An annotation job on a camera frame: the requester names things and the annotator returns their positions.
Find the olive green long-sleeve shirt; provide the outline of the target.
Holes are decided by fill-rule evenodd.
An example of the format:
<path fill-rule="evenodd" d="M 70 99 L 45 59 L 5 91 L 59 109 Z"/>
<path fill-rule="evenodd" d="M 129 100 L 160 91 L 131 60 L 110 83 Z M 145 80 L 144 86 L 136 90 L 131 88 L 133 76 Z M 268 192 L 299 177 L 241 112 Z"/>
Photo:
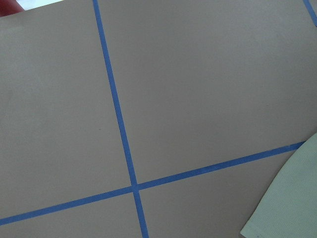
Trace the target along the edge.
<path fill-rule="evenodd" d="M 317 136 L 286 161 L 241 230 L 246 238 L 317 236 Z"/>

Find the red cylinder bottle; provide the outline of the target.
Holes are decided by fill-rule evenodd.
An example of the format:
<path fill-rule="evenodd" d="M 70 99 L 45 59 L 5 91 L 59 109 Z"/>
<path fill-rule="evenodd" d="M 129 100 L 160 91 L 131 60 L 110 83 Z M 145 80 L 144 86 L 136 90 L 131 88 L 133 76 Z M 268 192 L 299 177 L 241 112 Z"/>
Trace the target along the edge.
<path fill-rule="evenodd" d="M 0 0 L 0 16 L 8 16 L 23 12 L 23 7 L 16 0 Z"/>

